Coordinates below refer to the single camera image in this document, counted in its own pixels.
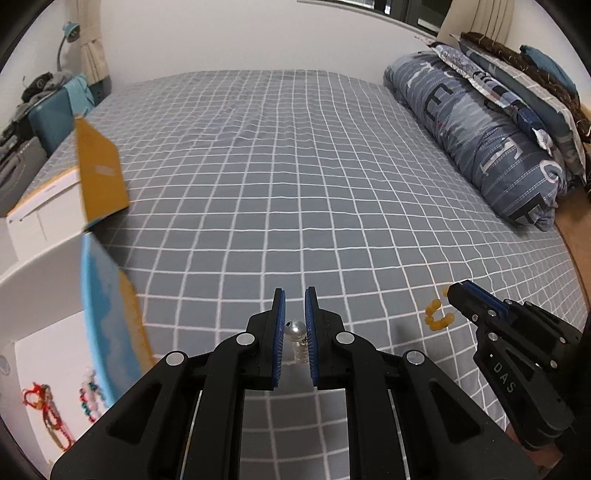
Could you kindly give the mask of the person right hand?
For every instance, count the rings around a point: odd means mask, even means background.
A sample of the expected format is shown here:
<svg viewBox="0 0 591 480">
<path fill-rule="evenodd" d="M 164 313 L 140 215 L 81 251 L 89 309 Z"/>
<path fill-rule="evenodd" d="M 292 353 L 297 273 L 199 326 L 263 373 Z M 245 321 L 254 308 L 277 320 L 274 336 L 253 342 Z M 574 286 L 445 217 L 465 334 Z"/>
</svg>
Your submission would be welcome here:
<svg viewBox="0 0 591 480">
<path fill-rule="evenodd" d="M 550 471 L 558 465 L 563 458 L 563 453 L 554 445 L 547 445 L 539 450 L 529 450 L 519 441 L 517 434 L 511 424 L 508 424 L 505 433 L 518 445 L 524 453 L 533 461 L 538 470 L 540 479 L 544 479 Z"/>
</svg>

